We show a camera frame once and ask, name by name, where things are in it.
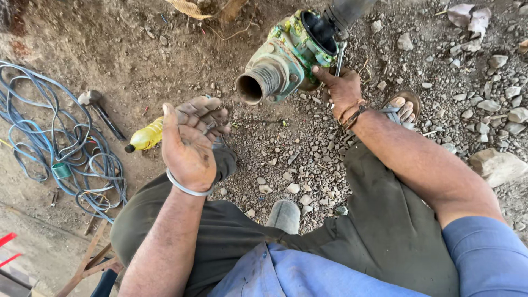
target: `shirt sleeve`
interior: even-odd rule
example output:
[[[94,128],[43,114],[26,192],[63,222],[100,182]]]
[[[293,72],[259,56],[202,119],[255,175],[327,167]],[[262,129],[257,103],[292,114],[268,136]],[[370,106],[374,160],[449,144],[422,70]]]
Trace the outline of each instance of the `shirt sleeve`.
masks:
[[[488,217],[454,220],[442,231],[460,278],[460,296],[528,296],[528,249]]]

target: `man's right hand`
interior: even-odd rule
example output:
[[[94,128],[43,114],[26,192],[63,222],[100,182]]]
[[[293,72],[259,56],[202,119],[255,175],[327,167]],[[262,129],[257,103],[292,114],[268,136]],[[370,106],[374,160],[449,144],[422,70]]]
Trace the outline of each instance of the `man's right hand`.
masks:
[[[360,76],[354,71],[341,68],[339,77],[329,73],[329,68],[313,66],[312,72],[317,79],[324,82],[324,96],[330,95],[330,103],[335,104],[332,110],[334,117],[342,122],[349,119],[358,109],[359,105],[366,104],[361,97]]]

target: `red object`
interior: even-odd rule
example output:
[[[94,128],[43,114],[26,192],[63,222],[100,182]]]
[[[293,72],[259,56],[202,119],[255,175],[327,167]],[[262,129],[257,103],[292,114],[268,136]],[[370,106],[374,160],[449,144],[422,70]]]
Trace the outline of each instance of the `red object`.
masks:
[[[18,256],[21,256],[22,254],[21,253],[18,253],[16,255],[14,255],[13,257],[5,260],[4,262],[0,263],[0,267],[4,266],[5,264],[11,262],[12,260],[15,260],[15,258],[17,258]]]
[[[15,232],[11,232],[11,233],[7,234],[6,236],[0,238],[0,246],[5,245],[6,243],[8,243],[11,239],[13,239],[15,237],[16,237],[16,233]]]

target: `pipe inlet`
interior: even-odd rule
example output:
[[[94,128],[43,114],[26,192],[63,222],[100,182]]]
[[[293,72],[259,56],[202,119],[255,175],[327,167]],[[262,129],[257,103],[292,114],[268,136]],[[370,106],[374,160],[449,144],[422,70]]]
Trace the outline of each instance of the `pipe inlet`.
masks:
[[[275,61],[260,62],[237,78],[237,93],[242,101],[255,105],[268,96],[280,93],[285,78],[275,64]]]

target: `blue cable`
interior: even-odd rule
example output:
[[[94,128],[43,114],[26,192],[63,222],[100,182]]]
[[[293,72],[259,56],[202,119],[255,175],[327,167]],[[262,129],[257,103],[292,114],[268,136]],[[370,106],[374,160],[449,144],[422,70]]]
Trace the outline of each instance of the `blue cable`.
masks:
[[[3,79],[4,76],[2,76],[2,72],[9,68],[17,69],[23,74],[13,77],[9,83],[7,83]],[[48,103],[38,103],[20,96],[14,88],[19,81],[23,80],[30,80]],[[86,108],[77,101],[76,96],[74,96],[70,90],[66,89],[66,87],[60,83],[24,67],[2,60],[0,60],[0,83],[5,88],[5,92],[4,90],[0,90],[0,117],[12,125],[8,132],[8,139],[13,146],[13,155],[24,174],[35,181],[47,180],[51,174],[59,188],[67,194],[75,196],[76,204],[83,211],[92,216],[107,219],[113,224],[114,220],[108,217],[105,211],[118,207],[121,203],[123,203],[123,205],[127,203],[127,182],[123,176],[123,165],[121,160],[119,160],[119,158],[117,158],[117,156],[110,150],[105,137],[97,129],[92,128],[92,118]],[[80,123],[73,115],[64,109],[59,108],[59,98],[52,86],[58,87],[64,91],[64,93],[66,93],[66,95],[68,95],[68,97],[79,106],[86,116],[87,123]],[[13,106],[13,99],[18,99],[26,104],[51,109],[53,111],[51,127],[47,130],[43,130],[34,121],[25,119]],[[69,119],[74,124],[73,129],[70,131],[66,128],[63,121],[66,119]],[[12,133],[16,129],[27,137],[27,143],[15,143],[13,141]],[[58,133],[62,133],[70,143],[68,147],[61,150],[59,150],[56,142],[56,136]],[[86,144],[92,141],[95,143],[93,144],[92,151],[89,152],[86,148]],[[44,153],[49,154],[48,159],[46,159]],[[26,165],[21,159],[22,157],[25,157],[43,167],[45,169],[45,175],[43,177],[30,176]],[[66,164],[73,173],[69,178],[72,179],[72,181],[68,179],[59,180],[51,170],[51,166],[54,163]],[[83,185],[81,185],[78,180],[79,176],[82,176]],[[99,177],[107,180],[107,183],[100,189],[91,189],[88,183],[88,177]],[[111,203],[108,200],[99,202],[98,198],[101,197],[101,195],[98,193],[110,189],[115,189],[117,191],[119,194],[119,201],[115,203]],[[85,208],[81,204],[82,200],[85,200],[90,206],[92,206],[95,212],[91,212]]]

